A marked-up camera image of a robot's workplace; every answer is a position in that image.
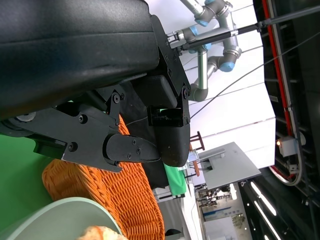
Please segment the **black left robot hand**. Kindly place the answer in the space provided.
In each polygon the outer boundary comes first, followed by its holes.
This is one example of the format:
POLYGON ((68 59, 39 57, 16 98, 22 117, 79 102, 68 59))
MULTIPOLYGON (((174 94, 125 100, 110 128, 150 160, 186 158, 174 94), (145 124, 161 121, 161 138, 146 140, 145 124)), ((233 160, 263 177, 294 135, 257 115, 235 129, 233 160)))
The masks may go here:
POLYGON ((143 0, 3 0, 0 132, 120 172, 188 159, 191 87, 143 0))

